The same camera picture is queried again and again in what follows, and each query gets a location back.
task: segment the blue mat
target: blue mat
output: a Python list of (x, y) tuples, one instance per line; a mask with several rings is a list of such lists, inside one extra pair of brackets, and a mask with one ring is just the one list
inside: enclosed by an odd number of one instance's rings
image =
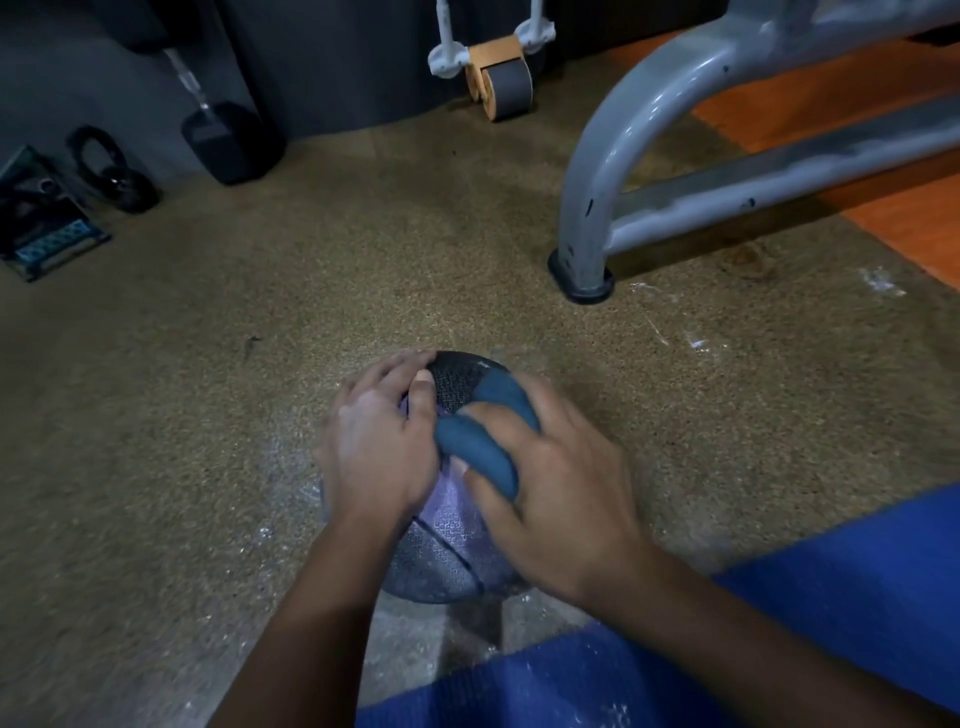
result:
[[(717, 581), (824, 649), (960, 713), (960, 484)], [(601, 624), (362, 710), (359, 726), (738, 725)]]

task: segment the blue cloth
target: blue cloth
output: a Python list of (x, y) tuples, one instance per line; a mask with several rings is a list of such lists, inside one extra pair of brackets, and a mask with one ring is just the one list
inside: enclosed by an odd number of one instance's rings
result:
[[(473, 390), (473, 401), (502, 404), (540, 432), (537, 413), (527, 395), (507, 372), (490, 369)], [(466, 415), (454, 414), (437, 421), (434, 439), (443, 455), (455, 455), (485, 476), (504, 497), (513, 500), (519, 489), (514, 461), (480, 423)]]

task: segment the orange floor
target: orange floor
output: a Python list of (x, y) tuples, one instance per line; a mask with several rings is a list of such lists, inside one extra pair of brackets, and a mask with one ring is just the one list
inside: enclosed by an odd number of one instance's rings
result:
[[(625, 67), (670, 36), (616, 48)], [(898, 40), (732, 88), (694, 113), (749, 152), (960, 92), (960, 44)], [(960, 288), (960, 150), (835, 187), (821, 197), (932, 276)]]

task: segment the basketball seam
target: basketball seam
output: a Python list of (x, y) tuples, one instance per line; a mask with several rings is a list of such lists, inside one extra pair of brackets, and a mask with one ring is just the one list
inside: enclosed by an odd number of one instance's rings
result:
[(433, 536), (434, 540), (436, 540), (438, 544), (440, 544), (443, 548), (445, 548), (446, 550), (448, 550), (450, 553), (453, 554), (453, 558), (455, 558), (458, 562), (460, 562), (460, 565), (465, 570), (467, 570), (467, 573), (470, 575), (470, 578), (473, 579), (474, 584), (476, 584), (478, 594), (482, 594), (484, 591), (486, 591), (484, 589), (483, 582), (480, 580), (480, 577), (477, 576), (476, 571), (473, 570), (473, 567), (469, 564), (469, 561), (467, 561), (467, 559), (461, 556), (460, 553), (457, 551), (457, 549), (450, 545), (447, 539), (445, 539), (443, 536), (437, 533), (437, 531), (434, 530), (433, 526), (429, 525), (420, 516), (414, 516), (414, 522), (417, 525), (419, 525), (420, 528), (422, 528), (428, 534)]

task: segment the black kettlebell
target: black kettlebell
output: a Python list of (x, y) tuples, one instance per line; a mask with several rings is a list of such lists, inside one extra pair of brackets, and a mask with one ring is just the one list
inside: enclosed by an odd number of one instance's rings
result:
[[(84, 160), (84, 149), (90, 142), (99, 144), (110, 157), (110, 164), (99, 172), (90, 169)], [(160, 201), (154, 184), (146, 175), (127, 164), (120, 147), (104, 130), (89, 125), (79, 127), (66, 137), (66, 146), (77, 165), (80, 179), (117, 209), (136, 215), (146, 212)]]

